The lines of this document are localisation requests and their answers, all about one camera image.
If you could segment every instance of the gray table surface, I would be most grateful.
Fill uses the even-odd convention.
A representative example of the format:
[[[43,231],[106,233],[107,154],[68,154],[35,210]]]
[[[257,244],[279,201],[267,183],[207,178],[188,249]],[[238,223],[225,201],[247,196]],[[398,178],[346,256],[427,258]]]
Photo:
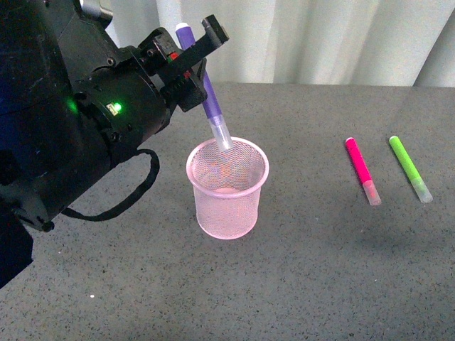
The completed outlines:
[[[215,85],[233,136],[270,162],[259,219],[241,239],[196,222],[186,158],[211,137],[198,107],[144,146],[156,184],[122,216],[59,216],[32,231],[34,262],[0,290],[0,340],[455,340],[455,90]],[[434,201],[392,153],[398,135]],[[371,207],[344,141],[357,138]],[[119,166],[72,207],[97,213],[148,171]]]

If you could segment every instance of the curtain fold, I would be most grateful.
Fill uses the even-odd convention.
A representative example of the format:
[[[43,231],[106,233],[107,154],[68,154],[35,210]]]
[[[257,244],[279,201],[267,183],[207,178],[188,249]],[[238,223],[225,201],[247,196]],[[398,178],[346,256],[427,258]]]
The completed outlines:
[[[215,14],[230,40],[208,57],[213,81],[454,86],[455,0],[111,0],[108,33],[137,45]]]

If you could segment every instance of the green led light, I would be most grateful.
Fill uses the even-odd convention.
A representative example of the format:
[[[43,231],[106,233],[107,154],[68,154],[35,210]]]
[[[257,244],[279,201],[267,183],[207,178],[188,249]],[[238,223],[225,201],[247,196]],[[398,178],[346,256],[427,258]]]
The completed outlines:
[[[114,109],[119,112],[122,110],[122,105],[120,103],[114,103]]]
[[[73,99],[69,99],[66,104],[68,105],[68,108],[70,108],[70,110],[74,113],[74,114],[78,114],[79,113],[79,110],[77,110],[77,104],[76,102],[73,101]]]
[[[116,116],[122,110],[122,105],[118,102],[109,103],[106,108],[111,112],[113,116]]]

